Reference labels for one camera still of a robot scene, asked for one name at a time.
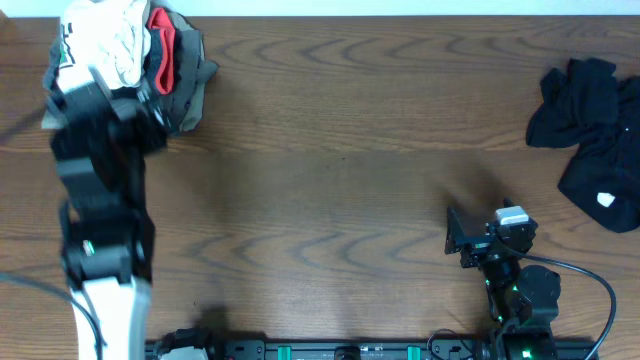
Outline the white t-shirt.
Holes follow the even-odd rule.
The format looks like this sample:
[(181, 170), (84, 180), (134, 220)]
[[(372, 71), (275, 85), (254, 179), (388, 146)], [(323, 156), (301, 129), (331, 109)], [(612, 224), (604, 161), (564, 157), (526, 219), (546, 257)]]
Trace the white t-shirt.
[(74, 0), (60, 20), (57, 85), (68, 90), (95, 69), (112, 90), (134, 88), (150, 51), (148, 0)]

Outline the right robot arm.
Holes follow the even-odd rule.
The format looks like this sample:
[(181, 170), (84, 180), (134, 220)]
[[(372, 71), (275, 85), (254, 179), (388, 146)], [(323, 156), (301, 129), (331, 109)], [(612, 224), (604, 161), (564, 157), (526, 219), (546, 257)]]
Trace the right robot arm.
[(557, 359), (551, 322), (559, 314), (560, 276), (540, 265), (520, 266), (538, 224), (520, 206), (506, 204), (481, 234), (447, 209), (445, 252), (458, 253), (463, 268), (485, 278), (491, 318), (499, 324), (476, 343), (475, 359)]

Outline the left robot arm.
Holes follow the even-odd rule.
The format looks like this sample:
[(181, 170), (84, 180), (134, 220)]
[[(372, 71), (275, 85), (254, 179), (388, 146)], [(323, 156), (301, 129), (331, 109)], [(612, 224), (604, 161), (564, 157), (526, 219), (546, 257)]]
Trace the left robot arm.
[(145, 89), (114, 98), (96, 82), (56, 92), (49, 106), (65, 121), (50, 146), (68, 194), (61, 262), (78, 355), (142, 359), (155, 240), (145, 157), (166, 147), (166, 115)]

